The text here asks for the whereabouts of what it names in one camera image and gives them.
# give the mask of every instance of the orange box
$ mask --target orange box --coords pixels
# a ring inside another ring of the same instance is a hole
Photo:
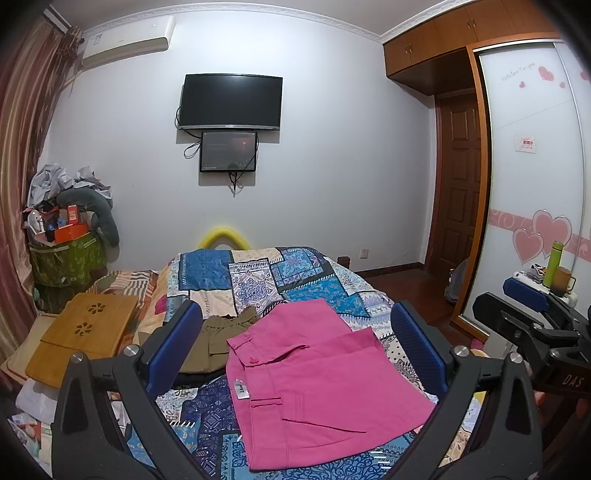
[[[88,225],[85,223],[77,223],[75,225],[66,225],[55,230],[56,243],[62,244],[63,242],[69,242],[70,240],[76,240],[82,235],[88,233]]]

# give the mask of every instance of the pink pants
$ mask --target pink pants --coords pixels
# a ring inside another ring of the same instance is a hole
[[[366,452],[422,425],[433,404],[324,300],[280,304],[228,340],[226,373],[251,470]],[[249,398],[239,400],[235,381]]]

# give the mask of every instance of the crown molding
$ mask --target crown molding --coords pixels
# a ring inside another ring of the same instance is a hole
[[[165,15],[183,14],[188,12],[204,12],[204,11],[230,11],[230,12],[258,12],[265,14],[283,15],[285,17],[302,18],[304,20],[310,20],[331,27],[340,28],[348,32],[361,35],[362,37],[370,40],[381,42],[380,35],[370,32],[361,27],[357,27],[347,22],[337,20],[335,18],[326,17],[324,15],[315,14],[312,12],[304,12],[302,10],[296,10],[295,8],[276,7],[274,5],[262,5],[262,4],[243,4],[238,2],[216,2],[216,3],[199,3],[199,4],[185,4],[185,5],[172,5],[170,7],[153,8],[151,10],[145,10],[124,17],[116,18],[109,22],[101,23],[95,27],[89,28],[83,34],[85,38],[96,35],[108,28],[118,27],[126,23],[134,22],[136,20],[143,20],[144,18],[152,17],[163,17]]]
[[[414,17],[405,20],[404,22],[396,25],[396,27],[391,28],[385,34],[380,37],[381,43],[386,43],[387,41],[392,40],[393,38],[403,34],[407,30],[420,25],[427,20],[430,20],[433,17],[438,15],[444,14],[449,10],[453,10],[454,8],[460,7],[465,4],[469,4],[472,2],[476,2],[478,0],[443,0],[443,2],[439,2],[438,4],[433,5],[420,13],[417,13]]]

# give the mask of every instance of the metal bolt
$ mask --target metal bolt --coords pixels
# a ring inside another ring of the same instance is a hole
[[[509,360],[511,360],[514,364],[520,364],[523,361],[523,357],[517,352],[511,352],[509,354]]]
[[[468,350],[467,346],[457,345],[453,348],[453,353],[457,356],[468,356],[470,354],[470,350]]]
[[[80,362],[82,362],[83,358],[84,358],[84,354],[82,352],[76,352],[76,353],[73,353],[72,356],[70,357],[70,362],[72,362],[73,364],[79,364]]]
[[[123,349],[125,356],[136,356],[139,352],[139,346],[136,344],[128,345]]]

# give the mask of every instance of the green thermos bottle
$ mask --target green thermos bottle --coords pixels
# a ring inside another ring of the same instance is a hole
[[[554,242],[554,245],[552,245],[552,252],[550,253],[550,259],[548,260],[548,266],[546,267],[546,273],[544,274],[544,279],[542,281],[542,285],[546,288],[552,286],[554,274],[560,265],[560,257],[562,257],[563,248],[564,245],[560,242]]]

